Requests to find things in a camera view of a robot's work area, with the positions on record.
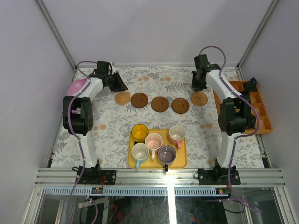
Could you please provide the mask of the woven rattan coaster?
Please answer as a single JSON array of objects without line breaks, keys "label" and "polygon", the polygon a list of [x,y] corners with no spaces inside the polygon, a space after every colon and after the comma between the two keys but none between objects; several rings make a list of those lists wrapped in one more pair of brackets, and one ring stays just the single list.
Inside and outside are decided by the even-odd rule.
[{"label": "woven rattan coaster", "polygon": [[191,102],[196,105],[196,106],[204,106],[208,103],[208,97],[205,93],[203,92],[194,92],[191,96],[190,96],[190,100]]},{"label": "woven rattan coaster", "polygon": [[118,105],[126,105],[130,102],[131,94],[129,91],[119,92],[115,95],[114,100]]}]

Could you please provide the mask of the brown wooden coaster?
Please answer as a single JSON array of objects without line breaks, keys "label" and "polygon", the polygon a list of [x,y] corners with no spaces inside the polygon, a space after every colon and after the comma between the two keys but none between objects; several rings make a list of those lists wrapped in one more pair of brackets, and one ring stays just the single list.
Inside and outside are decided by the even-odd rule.
[{"label": "brown wooden coaster", "polygon": [[169,101],[165,97],[155,97],[151,101],[151,108],[156,112],[164,112],[169,108]]},{"label": "brown wooden coaster", "polygon": [[148,97],[144,93],[135,93],[130,102],[135,108],[143,108],[148,104]]},{"label": "brown wooden coaster", "polygon": [[176,98],[171,103],[171,108],[175,113],[184,114],[189,110],[189,102],[184,98]]}]

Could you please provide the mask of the salmon pink mug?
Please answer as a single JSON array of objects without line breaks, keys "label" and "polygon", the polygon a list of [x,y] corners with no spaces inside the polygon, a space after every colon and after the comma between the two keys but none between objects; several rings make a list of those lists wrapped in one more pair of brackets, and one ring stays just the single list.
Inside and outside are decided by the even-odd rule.
[{"label": "salmon pink mug", "polygon": [[175,125],[169,129],[169,141],[176,146],[178,150],[182,147],[182,142],[185,139],[185,130],[183,127]]}]

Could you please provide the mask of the purple black-handled mug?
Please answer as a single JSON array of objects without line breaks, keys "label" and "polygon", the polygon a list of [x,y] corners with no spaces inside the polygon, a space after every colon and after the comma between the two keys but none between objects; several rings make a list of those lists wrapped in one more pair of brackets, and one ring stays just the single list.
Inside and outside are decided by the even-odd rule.
[{"label": "purple black-handled mug", "polygon": [[174,163],[176,156],[176,150],[172,146],[164,145],[160,147],[157,153],[157,157],[158,161],[164,168],[164,172],[168,172],[169,166],[171,166]]}]

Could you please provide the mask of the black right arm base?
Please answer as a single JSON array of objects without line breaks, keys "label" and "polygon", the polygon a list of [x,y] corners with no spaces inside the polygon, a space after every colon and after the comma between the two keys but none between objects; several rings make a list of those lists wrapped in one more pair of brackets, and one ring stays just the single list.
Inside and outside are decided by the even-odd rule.
[{"label": "black right arm base", "polygon": [[197,174],[200,185],[229,185],[228,178],[230,178],[231,185],[241,184],[236,166],[232,166],[228,173],[228,168],[221,168],[216,164],[212,170],[199,168]]}]

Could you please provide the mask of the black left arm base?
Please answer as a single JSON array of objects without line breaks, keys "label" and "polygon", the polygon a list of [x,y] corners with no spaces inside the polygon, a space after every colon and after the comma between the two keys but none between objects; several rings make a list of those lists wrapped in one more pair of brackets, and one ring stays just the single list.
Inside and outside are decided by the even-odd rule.
[{"label": "black left arm base", "polygon": [[84,169],[78,184],[115,185],[116,173],[116,170],[104,170],[101,169],[99,164],[96,164],[95,167]]}]

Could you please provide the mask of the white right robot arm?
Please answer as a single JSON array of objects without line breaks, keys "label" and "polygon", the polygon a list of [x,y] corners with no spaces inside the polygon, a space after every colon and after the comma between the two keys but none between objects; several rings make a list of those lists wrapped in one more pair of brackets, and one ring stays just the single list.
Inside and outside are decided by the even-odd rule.
[{"label": "white right robot arm", "polygon": [[237,91],[220,74],[220,66],[216,63],[211,64],[206,54],[196,56],[194,62],[196,70],[192,73],[192,89],[202,91],[209,85],[222,101],[218,115],[222,142],[217,157],[217,163],[221,168],[213,172],[213,179],[218,184],[224,184],[230,178],[226,168],[233,166],[235,140],[251,125],[251,99]]}]

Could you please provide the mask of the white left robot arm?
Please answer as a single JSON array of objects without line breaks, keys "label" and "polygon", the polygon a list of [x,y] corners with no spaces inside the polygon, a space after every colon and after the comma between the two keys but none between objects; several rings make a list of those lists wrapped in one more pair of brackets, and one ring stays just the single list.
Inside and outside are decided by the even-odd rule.
[{"label": "white left robot arm", "polygon": [[98,163],[91,138],[94,98],[106,87],[116,93],[128,90],[110,62],[97,61],[96,64],[91,74],[70,84],[63,98],[63,127],[77,139],[81,166],[85,168],[93,168]]}]

